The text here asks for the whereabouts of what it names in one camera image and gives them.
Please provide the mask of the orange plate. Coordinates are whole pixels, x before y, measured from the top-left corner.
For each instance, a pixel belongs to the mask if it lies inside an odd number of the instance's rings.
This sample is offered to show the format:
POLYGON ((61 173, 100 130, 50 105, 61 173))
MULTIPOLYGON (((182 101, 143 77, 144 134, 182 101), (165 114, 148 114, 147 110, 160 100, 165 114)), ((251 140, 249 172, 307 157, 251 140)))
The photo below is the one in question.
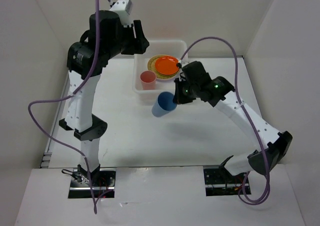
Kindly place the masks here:
POLYGON ((162 56, 155 61, 155 69, 164 76, 174 75, 179 71, 178 60, 172 56, 162 56))

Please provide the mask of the pink cup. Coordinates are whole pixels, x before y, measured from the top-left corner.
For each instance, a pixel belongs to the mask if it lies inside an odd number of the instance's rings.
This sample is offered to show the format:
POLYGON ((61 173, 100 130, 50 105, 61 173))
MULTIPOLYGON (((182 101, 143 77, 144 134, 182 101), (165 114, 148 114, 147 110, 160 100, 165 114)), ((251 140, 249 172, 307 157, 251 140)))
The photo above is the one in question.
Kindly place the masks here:
POLYGON ((157 76, 153 71, 144 71, 140 74, 143 90, 155 90, 157 76))

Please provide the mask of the blue cup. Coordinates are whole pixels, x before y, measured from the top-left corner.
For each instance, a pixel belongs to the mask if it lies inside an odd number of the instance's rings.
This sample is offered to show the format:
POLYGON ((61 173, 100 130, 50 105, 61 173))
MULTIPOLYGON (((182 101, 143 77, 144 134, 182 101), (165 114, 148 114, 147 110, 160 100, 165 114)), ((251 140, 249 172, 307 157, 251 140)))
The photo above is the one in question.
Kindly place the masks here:
POLYGON ((171 92, 162 92, 156 99, 151 111, 155 117, 162 117, 177 107, 173 102, 174 95, 171 92))

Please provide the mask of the green plate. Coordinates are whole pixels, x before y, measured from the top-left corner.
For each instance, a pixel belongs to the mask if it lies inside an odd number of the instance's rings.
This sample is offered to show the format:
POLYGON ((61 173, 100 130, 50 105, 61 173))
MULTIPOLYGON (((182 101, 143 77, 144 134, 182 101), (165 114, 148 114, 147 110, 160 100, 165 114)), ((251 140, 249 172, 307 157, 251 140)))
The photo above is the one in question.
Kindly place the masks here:
POLYGON ((169 77, 174 77, 174 76, 176 76, 178 73, 179 73, 179 71, 175 72, 174 74, 170 74, 170 75, 166 75, 166 74, 162 74, 162 73, 159 73, 159 75, 161 75, 161 76, 163 76, 163 77, 169 78, 169 77))

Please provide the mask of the purple plate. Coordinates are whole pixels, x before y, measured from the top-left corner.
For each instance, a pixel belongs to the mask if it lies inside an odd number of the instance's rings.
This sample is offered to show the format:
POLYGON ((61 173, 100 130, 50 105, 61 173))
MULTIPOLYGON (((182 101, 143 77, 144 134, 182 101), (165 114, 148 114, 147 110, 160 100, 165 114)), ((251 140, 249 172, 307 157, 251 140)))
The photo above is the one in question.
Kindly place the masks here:
POLYGON ((174 80, 175 76, 162 76, 162 75, 157 75, 156 79, 158 81, 170 81, 170 80, 174 80))

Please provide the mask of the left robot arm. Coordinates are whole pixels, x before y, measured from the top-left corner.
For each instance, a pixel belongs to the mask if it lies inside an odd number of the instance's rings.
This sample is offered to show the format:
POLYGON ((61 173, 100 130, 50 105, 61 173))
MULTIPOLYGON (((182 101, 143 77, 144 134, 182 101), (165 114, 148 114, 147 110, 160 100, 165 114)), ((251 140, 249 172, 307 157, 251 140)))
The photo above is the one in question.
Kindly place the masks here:
POLYGON ((67 54, 70 91, 66 117, 59 126, 73 130, 85 155, 77 166, 88 186, 100 179, 99 144, 108 124, 92 113, 95 91, 103 68, 118 54, 144 54, 149 46, 140 20, 132 21, 125 10, 101 10, 89 18, 89 30, 72 44, 67 54))

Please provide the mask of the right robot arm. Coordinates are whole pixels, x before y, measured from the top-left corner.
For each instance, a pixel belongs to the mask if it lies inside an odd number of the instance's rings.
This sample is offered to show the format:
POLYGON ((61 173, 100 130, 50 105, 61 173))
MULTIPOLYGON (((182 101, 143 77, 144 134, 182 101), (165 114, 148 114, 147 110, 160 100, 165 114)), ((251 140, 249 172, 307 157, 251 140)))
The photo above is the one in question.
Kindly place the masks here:
POLYGON ((238 99, 234 86, 224 77, 211 79, 199 61, 181 67, 180 77, 174 80, 173 102, 188 104, 199 98, 229 117, 251 139, 255 151, 224 160, 219 170, 220 179, 229 183, 240 173, 255 171, 266 175, 286 155, 292 142, 288 131, 280 132, 238 99))

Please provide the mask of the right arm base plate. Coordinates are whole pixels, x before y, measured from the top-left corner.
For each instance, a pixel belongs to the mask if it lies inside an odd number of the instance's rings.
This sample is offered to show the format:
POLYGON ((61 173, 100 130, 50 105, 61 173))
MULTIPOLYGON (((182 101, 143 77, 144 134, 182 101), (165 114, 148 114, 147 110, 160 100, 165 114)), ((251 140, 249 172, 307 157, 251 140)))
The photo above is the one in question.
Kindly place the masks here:
POLYGON ((238 195, 245 179, 245 173, 232 176, 218 167, 204 168, 203 175, 207 197, 238 195))

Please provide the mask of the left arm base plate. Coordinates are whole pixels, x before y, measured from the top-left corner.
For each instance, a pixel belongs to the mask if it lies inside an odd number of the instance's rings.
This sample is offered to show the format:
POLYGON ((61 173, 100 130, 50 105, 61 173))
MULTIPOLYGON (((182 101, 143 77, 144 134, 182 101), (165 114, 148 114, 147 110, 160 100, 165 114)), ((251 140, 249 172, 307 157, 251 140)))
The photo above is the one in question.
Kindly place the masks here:
MULTIPOLYGON (((87 179, 81 176, 76 168, 72 170, 63 169, 63 174, 71 176, 68 198, 69 199, 88 199, 91 198, 91 192, 89 182, 87 179)), ((101 194, 104 194, 102 198, 114 198, 116 185, 116 169, 101 168, 98 179, 93 181, 93 194, 95 198, 98 198, 101 194)))

